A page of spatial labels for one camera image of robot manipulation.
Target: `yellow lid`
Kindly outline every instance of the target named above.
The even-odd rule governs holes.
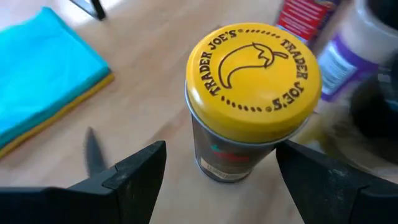
[[[216,30],[187,63],[193,110],[215,133],[239,142],[269,142],[295,131],[312,113],[321,87],[307,46],[267,24]]]

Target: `teal cloth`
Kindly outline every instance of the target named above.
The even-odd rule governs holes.
[[[50,8],[0,32],[0,148],[109,74],[107,63]]]

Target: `microfiber towel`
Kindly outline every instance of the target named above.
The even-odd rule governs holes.
[[[87,100],[88,98],[93,96],[95,93],[100,91],[102,88],[106,87],[113,80],[114,80],[114,76],[112,73],[110,73],[105,78],[103,78],[101,81],[99,81],[95,86],[93,86],[91,89],[84,92],[84,94],[76,97],[72,102],[65,105],[62,109],[60,109],[58,112],[56,112],[49,119],[46,119],[45,121],[41,122],[39,125],[36,125],[34,128],[30,129],[29,131],[25,132],[24,134],[21,134],[20,136],[13,139],[11,142],[7,143],[4,147],[0,148],[0,158],[4,157],[7,153],[11,152],[13,149],[15,149],[17,146],[22,144],[27,139],[29,139],[32,136],[34,136],[35,134],[43,131],[45,128],[49,127],[50,125],[52,125],[53,123],[55,123],[56,121],[61,119],[62,116],[67,114],[69,111],[73,110],[80,103],[84,102],[85,100]]]
[[[56,13],[0,32],[0,148],[52,117],[110,73]]]

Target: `bottle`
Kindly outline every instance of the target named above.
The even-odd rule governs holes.
[[[321,82],[317,58],[288,32],[242,23],[208,34],[192,50],[185,85],[199,168],[218,182],[246,178],[305,125]]]
[[[331,102],[342,90],[353,90],[398,50],[397,10],[396,0],[355,1],[318,56],[323,100]]]

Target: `black object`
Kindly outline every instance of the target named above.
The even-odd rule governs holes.
[[[86,135],[86,168],[89,177],[107,169],[100,144],[95,137],[93,128],[88,128]]]
[[[368,0],[372,13],[385,25],[398,30],[397,0]]]
[[[349,113],[370,150],[398,164],[398,54],[355,90]]]
[[[398,185],[290,141],[276,148],[305,224],[397,223]]]
[[[93,176],[68,189],[1,187],[0,223],[149,223],[164,175],[165,141],[95,174],[104,162],[92,129],[87,137]]]
[[[99,21],[102,21],[106,17],[105,11],[100,3],[100,0],[70,0],[70,1]]]

